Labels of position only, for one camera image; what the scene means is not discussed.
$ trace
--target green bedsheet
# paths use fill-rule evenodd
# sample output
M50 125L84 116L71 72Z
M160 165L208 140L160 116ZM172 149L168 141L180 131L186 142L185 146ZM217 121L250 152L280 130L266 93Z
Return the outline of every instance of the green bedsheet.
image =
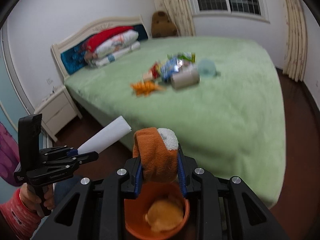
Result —
M137 98L130 83L167 54L190 51L212 59L220 77L196 87ZM279 198L285 170L284 105L268 53L254 41L186 37L151 39L100 69L83 68L65 82L71 95L102 125L122 115L133 132L164 127L183 152L215 176L240 176L268 205ZM130 149L133 132L122 142Z

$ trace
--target beige bottle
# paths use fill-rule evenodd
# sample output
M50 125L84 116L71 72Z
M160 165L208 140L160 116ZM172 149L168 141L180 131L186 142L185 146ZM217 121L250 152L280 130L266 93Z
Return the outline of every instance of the beige bottle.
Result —
M196 68L183 70L171 76L171 85L174 89L181 89L200 82L200 75Z

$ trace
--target red sleeve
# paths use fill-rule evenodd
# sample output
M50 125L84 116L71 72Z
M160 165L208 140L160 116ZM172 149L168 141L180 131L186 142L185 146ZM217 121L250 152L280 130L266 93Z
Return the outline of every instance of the red sleeve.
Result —
M120 26L115 27L112 29L104 30L100 33L97 33L96 35L92 36L86 43L86 50L89 50L91 52L94 52L96 48L105 42L106 40L112 38L115 35L118 35L120 33L124 33L128 30L133 30L132 26Z
M41 217L24 206L19 193L20 189L17 189L7 203L0 205L0 211L16 236L20 240L29 240L38 228Z

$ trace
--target electrical socket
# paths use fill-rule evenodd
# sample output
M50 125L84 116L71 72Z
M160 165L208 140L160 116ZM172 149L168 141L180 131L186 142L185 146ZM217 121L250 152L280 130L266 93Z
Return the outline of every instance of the electrical socket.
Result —
M47 83L48 83L48 85L51 85L53 83L53 80L51 78L48 78Z

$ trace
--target blue headboard panel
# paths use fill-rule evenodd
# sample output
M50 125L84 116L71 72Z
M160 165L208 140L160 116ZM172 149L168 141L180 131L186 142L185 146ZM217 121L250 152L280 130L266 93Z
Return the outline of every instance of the blue headboard panel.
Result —
M139 33L138 41L148 39L148 33L142 24L134 25L133 29ZM89 36L87 39L81 41L76 46L60 54L61 60L69 75L72 75L73 73L87 65L84 60L85 51L82 49L82 45L92 36L93 35Z

